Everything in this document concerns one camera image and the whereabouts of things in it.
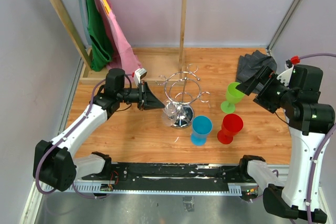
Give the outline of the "green wine glass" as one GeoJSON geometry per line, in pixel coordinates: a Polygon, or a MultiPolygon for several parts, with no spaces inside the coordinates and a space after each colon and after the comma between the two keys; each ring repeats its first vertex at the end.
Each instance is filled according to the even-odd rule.
{"type": "Polygon", "coordinates": [[[245,94],[239,90],[237,90],[237,86],[239,82],[232,82],[227,86],[225,98],[226,100],[221,103],[221,110],[226,114],[234,113],[236,110],[236,104],[238,104],[245,94]]]}

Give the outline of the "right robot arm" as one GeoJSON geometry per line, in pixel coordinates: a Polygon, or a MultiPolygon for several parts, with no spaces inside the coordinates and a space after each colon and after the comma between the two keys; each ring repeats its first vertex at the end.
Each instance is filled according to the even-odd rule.
{"type": "Polygon", "coordinates": [[[271,113],[280,108],[285,112],[292,141],[287,180],[282,182],[259,156],[245,155],[238,168],[242,181],[257,183],[269,214],[308,223],[327,221],[318,188],[324,151],[335,131],[335,111],[318,102],[322,77],[322,70],[313,66],[295,65],[281,74],[265,66],[237,86],[249,95],[261,84],[254,102],[271,113]]]}

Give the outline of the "red wine glass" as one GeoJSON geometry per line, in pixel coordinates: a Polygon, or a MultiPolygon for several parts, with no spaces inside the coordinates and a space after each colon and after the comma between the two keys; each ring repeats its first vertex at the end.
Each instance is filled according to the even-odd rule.
{"type": "Polygon", "coordinates": [[[243,120],[237,114],[227,114],[224,116],[221,130],[217,133],[217,139],[222,144],[230,144],[235,135],[244,127],[243,120]]]}

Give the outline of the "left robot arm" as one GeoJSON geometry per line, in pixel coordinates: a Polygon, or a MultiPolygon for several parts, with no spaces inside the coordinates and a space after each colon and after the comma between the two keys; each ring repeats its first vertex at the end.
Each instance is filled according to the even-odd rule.
{"type": "Polygon", "coordinates": [[[41,140],[36,145],[33,177],[40,193],[49,193],[40,183],[51,186],[52,191],[65,191],[75,180],[88,175],[102,180],[111,178],[113,171],[109,155],[93,152],[84,158],[75,159],[74,156],[100,125],[120,111],[121,103],[135,103],[140,111],[164,108],[148,83],[143,81],[146,74],[144,68],[131,75],[120,68],[110,69],[106,78],[95,85],[82,115],[51,141],[41,140]]]}

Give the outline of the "blue wine glass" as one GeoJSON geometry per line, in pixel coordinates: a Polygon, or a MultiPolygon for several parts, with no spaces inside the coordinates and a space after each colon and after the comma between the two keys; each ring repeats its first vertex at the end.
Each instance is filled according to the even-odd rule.
{"type": "Polygon", "coordinates": [[[204,115],[195,117],[192,122],[191,142],[196,146],[204,145],[212,129],[213,124],[208,117],[204,115]]]}

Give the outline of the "clear wine glass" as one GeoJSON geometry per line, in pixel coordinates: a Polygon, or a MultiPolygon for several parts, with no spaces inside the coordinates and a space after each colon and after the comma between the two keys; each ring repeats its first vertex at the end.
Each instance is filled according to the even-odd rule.
{"type": "Polygon", "coordinates": [[[178,103],[167,101],[161,116],[164,125],[173,127],[177,122],[180,110],[181,106],[178,103]]]}

